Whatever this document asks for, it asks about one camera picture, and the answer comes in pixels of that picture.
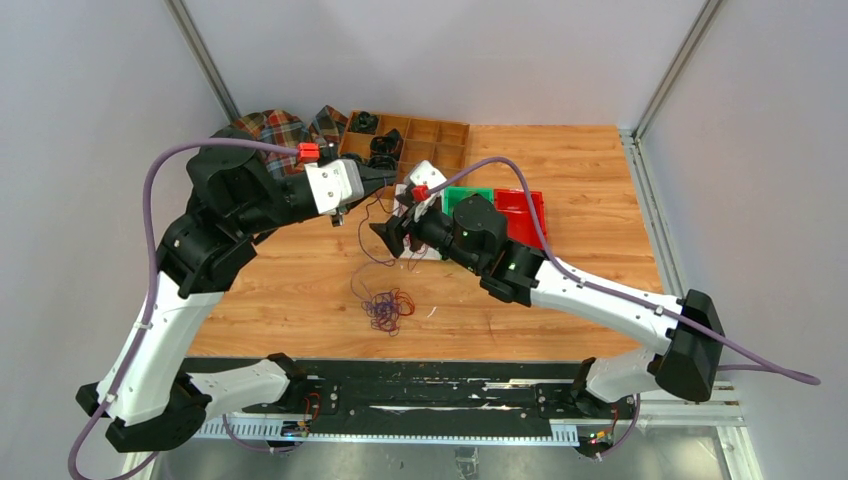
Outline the red plastic bin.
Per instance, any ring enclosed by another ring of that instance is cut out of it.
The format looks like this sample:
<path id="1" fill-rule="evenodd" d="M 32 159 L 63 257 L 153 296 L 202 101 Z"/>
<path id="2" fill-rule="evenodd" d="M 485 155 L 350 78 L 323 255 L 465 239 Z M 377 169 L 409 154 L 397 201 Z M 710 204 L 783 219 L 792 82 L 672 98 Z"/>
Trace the red plastic bin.
<path id="1" fill-rule="evenodd" d="M 507 219 L 507 234 L 510 239 L 543 248 L 522 190 L 495 189 L 494 206 Z"/>

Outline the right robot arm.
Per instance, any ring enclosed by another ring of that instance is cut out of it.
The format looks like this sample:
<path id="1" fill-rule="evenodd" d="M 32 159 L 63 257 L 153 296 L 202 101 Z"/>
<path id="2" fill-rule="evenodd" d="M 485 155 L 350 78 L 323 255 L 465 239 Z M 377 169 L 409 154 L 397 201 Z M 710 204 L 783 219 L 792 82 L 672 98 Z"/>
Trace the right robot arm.
<path id="1" fill-rule="evenodd" d="M 508 219 L 480 195 L 462 200 L 452 215 L 416 205 L 370 229 L 394 257 L 410 243 L 426 245 L 471 271 L 488 294 L 578 315 L 616 330 L 640 348 L 613 358 L 591 357 L 571 390 L 574 408 L 595 417 L 613 402 L 661 389 L 680 399 L 710 399 L 723 332 L 712 298 L 691 289 L 682 298 L 633 289 L 560 262 L 508 235 Z"/>

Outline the aluminium frame post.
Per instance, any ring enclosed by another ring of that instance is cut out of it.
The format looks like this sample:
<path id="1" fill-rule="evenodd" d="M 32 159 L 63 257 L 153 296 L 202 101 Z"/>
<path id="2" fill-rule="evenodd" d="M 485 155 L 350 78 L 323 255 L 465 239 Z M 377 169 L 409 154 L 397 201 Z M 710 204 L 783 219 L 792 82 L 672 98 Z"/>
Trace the aluminium frame post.
<path id="1" fill-rule="evenodd" d="M 715 17 L 724 4 L 725 2 L 723 0 L 706 0 L 702 3 L 700 10 L 639 117 L 636 126 L 632 129 L 631 138 L 635 143 L 640 142 L 652 127 L 660 110 L 675 87 L 678 78 L 692 60 L 693 55 L 703 38 L 707 35 L 715 21 Z"/>
<path id="2" fill-rule="evenodd" d="M 183 0 L 164 0 L 166 8 L 181 33 L 194 60 L 200 68 L 215 99 L 229 121 L 241 117 L 240 110 L 220 73 L 213 56 L 203 39 L 188 5 Z"/>

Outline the plaid cloth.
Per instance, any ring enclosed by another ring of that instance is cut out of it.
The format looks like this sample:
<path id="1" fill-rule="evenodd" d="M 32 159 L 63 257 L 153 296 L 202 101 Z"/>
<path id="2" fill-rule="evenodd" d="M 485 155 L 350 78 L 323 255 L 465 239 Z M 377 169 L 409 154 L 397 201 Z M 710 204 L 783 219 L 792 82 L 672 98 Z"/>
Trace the plaid cloth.
<path id="1" fill-rule="evenodd" d="M 286 148 L 313 143 L 335 155 L 347 123 L 347 116 L 326 105 L 309 121 L 282 109 L 270 109 L 244 115 L 228 127 L 244 131 L 256 141 Z"/>

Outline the green plastic bin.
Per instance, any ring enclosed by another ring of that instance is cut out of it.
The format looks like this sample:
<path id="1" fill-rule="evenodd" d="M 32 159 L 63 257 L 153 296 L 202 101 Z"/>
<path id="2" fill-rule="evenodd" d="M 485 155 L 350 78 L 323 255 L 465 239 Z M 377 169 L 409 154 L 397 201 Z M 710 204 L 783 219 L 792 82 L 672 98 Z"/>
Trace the green plastic bin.
<path id="1" fill-rule="evenodd" d="M 462 200 L 474 195 L 479 195 L 490 203 L 494 203 L 494 190 L 491 188 L 449 186 L 441 192 L 442 212 L 452 216 L 455 207 Z"/>

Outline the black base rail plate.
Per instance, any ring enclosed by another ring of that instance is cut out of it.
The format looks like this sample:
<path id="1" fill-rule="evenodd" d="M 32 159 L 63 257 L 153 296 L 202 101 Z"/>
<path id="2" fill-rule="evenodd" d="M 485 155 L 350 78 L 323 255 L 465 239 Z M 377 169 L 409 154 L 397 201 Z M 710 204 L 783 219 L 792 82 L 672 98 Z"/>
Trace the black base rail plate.
<path id="1" fill-rule="evenodd" d="M 313 419 L 313 433 L 546 435 L 554 420 L 605 428 L 633 417 L 632 401 L 581 411 L 573 362 L 300 359 L 308 380 L 250 414 Z"/>

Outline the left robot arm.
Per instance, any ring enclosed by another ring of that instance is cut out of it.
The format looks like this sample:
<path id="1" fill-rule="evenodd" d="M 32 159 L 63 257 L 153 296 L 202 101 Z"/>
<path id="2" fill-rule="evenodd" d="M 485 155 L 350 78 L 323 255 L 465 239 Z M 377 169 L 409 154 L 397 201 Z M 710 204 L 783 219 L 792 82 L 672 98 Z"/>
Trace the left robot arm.
<path id="1" fill-rule="evenodd" d="M 186 211 L 150 240 L 148 291 L 118 359 L 77 402 L 92 420 L 109 420 L 106 439 L 120 453 L 172 450 L 213 418 L 259 404 L 283 413 L 305 403 L 308 378 L 277 353 L 212 374 L 182 364 L 200 326 L 277 229 L 345 213 L 392 185 L 396 174 L 352 159 L 274 177 L 261 160 L 274 146 L 240 138 L 190 144 L 192 192 Z"/>

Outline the wooden compartment tray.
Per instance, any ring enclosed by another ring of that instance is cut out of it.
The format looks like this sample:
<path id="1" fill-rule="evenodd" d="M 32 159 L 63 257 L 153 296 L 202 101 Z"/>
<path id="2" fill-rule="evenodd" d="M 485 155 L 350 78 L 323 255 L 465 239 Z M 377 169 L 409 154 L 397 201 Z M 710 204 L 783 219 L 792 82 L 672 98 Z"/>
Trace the wooden compartment tray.
<path id="1" fill-rule="evenodd" d="M 354 110 L 349 116 L 343 138 L 338 145 L 339 155 L 352 153 L 363 161 L 368 160 L 371 157 L 371 140 L 391 129 L 397 129 L 404 140 L 398 160 L 397 185 L 422 160 L 429 160 L 446 178 L 465 168 L 469 124 L 367 111 L 380 116 L 376 134 L 367 135 L 348 130 L 350 120 L 359 111 Z"/>

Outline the left aluminium frame post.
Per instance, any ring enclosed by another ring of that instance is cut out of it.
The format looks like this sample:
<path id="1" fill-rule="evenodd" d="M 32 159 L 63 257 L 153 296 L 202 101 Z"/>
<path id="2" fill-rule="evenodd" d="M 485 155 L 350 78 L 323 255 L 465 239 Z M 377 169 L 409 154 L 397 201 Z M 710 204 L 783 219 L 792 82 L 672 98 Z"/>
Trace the left aluminium frame post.
<path id="1" fill-rule="evenodd" d="M 241 117 L 240 110 L 220 73 L 213 56 L 203 39 L 188 5 L 183 0 L 164 0 L 166 8 L 181 33 L 194 60 L 200 68 L 215 99 L 229 121 Z"/>

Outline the rolled dark cloth middle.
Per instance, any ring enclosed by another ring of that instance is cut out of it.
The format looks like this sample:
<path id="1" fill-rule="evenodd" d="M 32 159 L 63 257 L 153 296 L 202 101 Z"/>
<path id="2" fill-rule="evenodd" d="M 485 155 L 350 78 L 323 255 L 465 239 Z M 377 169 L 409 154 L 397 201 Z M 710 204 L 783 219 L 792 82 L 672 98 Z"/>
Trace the rolled dark cloth middle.
<path id="1" fill-rule="evenodd" d="M 397 129 L 391 129 L 386 134 L 375 136 L 370 142 L 370 154 L 374 156 L 388 156 L 399 160 L 403 150 L 404 140 Z"/>

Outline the rolled dark cloth top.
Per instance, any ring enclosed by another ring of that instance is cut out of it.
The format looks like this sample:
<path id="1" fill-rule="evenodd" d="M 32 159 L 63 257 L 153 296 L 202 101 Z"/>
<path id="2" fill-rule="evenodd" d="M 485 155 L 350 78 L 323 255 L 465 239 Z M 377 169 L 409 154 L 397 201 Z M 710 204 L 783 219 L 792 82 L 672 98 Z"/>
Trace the rolled dark cloth top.
<path id="1" fill-rule="evenodd" d="M 354 133 L 375 135 L 379 126 L 380 116 L 367 111 L 355 113 L 350 120 L 348 130 Z"/>

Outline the rolled dark floral cloth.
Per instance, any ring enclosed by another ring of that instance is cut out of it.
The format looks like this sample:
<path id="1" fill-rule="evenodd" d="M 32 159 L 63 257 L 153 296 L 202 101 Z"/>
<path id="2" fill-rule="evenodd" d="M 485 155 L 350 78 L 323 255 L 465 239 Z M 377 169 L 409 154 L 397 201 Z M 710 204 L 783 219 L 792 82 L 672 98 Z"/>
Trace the rolled dark floral cloth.
<path id="1" fill-rule="evenodd" d="M 377 154 L 368 160 L 367 166 L 376 170 L 396 171 L 398 160 L 391 155 Z"/>

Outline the right aluminium frame post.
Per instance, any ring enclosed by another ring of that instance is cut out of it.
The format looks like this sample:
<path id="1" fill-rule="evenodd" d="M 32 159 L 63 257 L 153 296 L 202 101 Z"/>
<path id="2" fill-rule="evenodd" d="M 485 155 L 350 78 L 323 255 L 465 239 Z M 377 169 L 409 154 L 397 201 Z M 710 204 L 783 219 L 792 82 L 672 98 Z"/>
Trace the right aluminium frame post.
<path id="1" fill-rule="evenodd" d="M 660 110 L 675 87 L 678 78 L 692 60 L 693 55 L 703 38 L 707 35 L 715 21 L 715 17 L 724 4 L 725 2 L 723 0 L 706 0 L 702 3 L 700 10 L 639 117 L 636 126 L 632 129 L 631 138 L 635 143 L 640 142 L 652 127 Z"/>

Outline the white plastic bin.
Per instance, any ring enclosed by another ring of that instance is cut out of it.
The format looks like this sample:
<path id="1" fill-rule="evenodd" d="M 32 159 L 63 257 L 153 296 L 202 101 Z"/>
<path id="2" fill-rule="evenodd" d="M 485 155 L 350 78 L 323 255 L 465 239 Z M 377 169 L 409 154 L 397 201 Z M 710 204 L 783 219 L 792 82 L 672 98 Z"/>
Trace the white plastic bin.
<path id="1" fill-rule="evenodd" d="M 407 201 L 411 199 L 411 196 L 405 194 L 406 190 L 406 185 L 396 185 L 392 194 L 392 216 L 401 219 L 398 238 L 400 239 L 403 250 L 400 258 L 415 261 L 441 261 L 443 257 L 435 248 L 428 246 L 426 243 L 412 236 L 415 226 L 413 222 L 415 210 L 413 207 L 407 205 Z"/>

